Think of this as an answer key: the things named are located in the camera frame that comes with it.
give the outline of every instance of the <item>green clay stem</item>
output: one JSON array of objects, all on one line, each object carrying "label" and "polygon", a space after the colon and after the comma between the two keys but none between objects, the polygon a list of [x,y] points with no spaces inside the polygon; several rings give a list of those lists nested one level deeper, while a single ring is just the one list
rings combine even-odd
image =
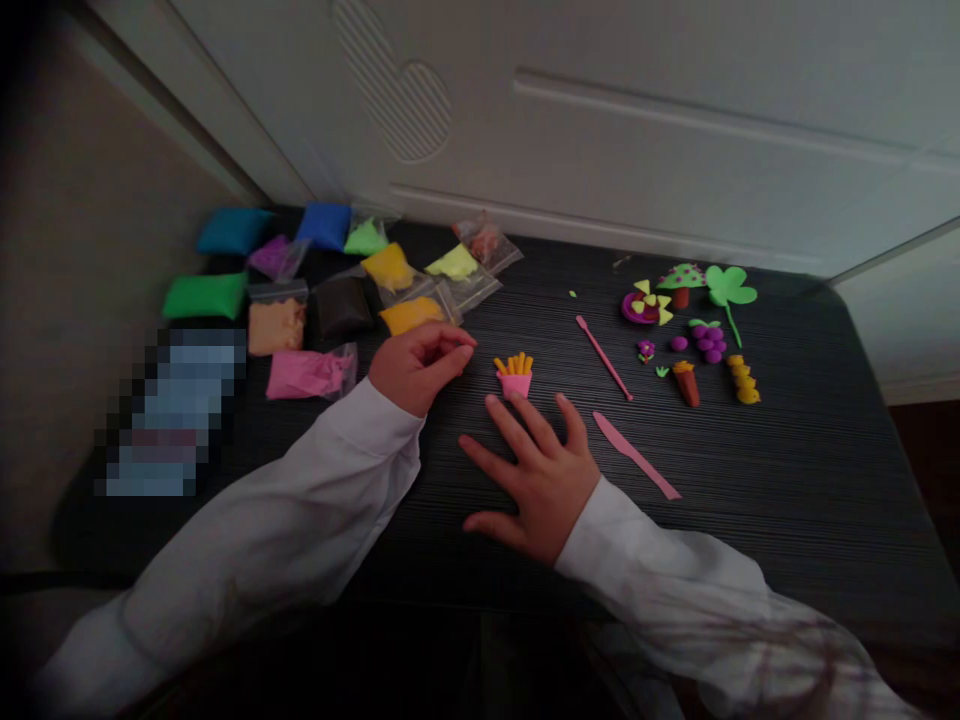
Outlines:
[{"label": "green clay stem", "polygon": [[740,342],[740,333],[737,332],[737,324],[733,321],[733,314],[730,312],[730,305],[727,304],[727,320],[730,321],[730,329],[733,330],[733,337],[737,340],[737,347],[743,350],[743,343]]}]

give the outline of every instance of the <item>pink plastic knife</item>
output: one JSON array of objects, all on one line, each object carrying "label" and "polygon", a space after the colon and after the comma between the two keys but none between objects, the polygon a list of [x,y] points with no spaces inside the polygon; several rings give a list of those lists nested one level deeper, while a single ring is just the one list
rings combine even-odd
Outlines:
[{"label": "pink plastic knife", "polygon": [[609,420],[598,412],[593,413],[593,419],[597,421],[597,425],[600,426],[600,432],[610,441],[610,444],[639,465],[640,469],[643,470],[647,476],[657,484],[657,487],[660,488],[663,494],[667,496],[667,500],[679,500],[682,497],[680,493],[673,489],[673,485],[664,480],[663,475],[658,473],[657,469],[648,463],[647,459],[637,452],[637,449],[633,447],[633,445],[627,442],[627,439],[620,434],[619,430],[610,424]]}]

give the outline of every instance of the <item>white sleeve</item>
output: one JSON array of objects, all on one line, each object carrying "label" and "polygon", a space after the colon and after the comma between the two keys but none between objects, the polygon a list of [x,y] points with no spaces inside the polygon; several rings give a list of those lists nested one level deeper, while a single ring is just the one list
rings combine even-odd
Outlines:
[{"label": "white sleeve", "polygon": [[660,528],[606,478],[555,567],[585,583],[653,662],[698,680],[719,717],[920,717],[849,632],[771,591],[729,545]]},{"label": "white sleeve", "polygon": [[364,380],[207,503],[36,679],[47,715],[113,715],[278,610],[332,603],[420,470],[424,420]]}]

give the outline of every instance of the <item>white door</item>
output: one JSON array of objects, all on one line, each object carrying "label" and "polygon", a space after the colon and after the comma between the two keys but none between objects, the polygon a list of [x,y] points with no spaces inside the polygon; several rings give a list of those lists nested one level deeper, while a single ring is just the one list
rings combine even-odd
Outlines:
[{"label": "white door", "polygon": [[173,5],[317,197],[824,277],[960,215],[950,0]]}]

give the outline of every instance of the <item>black desk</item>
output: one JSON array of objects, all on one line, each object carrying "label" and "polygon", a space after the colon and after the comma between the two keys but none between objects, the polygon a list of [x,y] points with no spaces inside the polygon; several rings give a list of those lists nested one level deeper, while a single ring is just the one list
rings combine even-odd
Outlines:
[{"label": "black desk", "polygon": [[[280,216],[277,229],[295,229],[297,218]],[[455,242],[446,228],[411,224],[395,228],[391,238],[417,267]],[[945,625],[956,627],[960,594],[835,293],[809,278],[750,272],[747,284],[759,291],[759,300],[736,307],[734,317],[763,401],[744,406],[734,397],[725,364],[704,365],[694,349],[669,350],[669,340],[685,333],[692,317],[723,319],[726,328],[723,311],[710,304],[705,290],[692,291],[691,306],[662,328],[632,325],[619,315],[620,299],[632,283],[659,277],[673,260],[633,256],[614,267],[622,253],[525,238],[515,242],[526,259],[506,270],[500,278],[504,288],[467,316],[464,327],[480,343],[477,354],[439,397],[422,435],[420,478],[345,599],[600,612],[549,570],[460,530],[473,511],[512,507],[461,453],[456,439],[467,431],[493,450],[508,452],[483,396],[499,388],[493,357],[524,350],[536,358],[533,403],[562,427],[552,397],[566,393],[587,420],[601,470],[658,523],[716,535],[755,558],[773,589],[865,638],[936,641]],[[215,269],[231,270],[236,262],[221,259]],[[305,274],[313,282],[350,262],[312,254]],[[571,298],[569,290],[578,297]],[[633,402],[624,400],[577,327],[577,314],[588,320]],[[896,328],[891,333],[895,337]],[[360,340],[362,374],[385,336],[381,329]],[[643,338],[658,347],[648,366],[636,358],[636,343]],[[697,409],[684,404],[672,377],[654,372],[655,365],[681,357],[697,364],[702,398]],[[61,564],[136,575],[216,492],[280,457],[326,403],[267,401],[269,367],[269,359],[249,360],[233,443],[202,496],[93,497],[89,479],[78,478],[53,527]],[[683,500],[668,502],[617,453],[590,417],[593,410],[606,415]]]}]

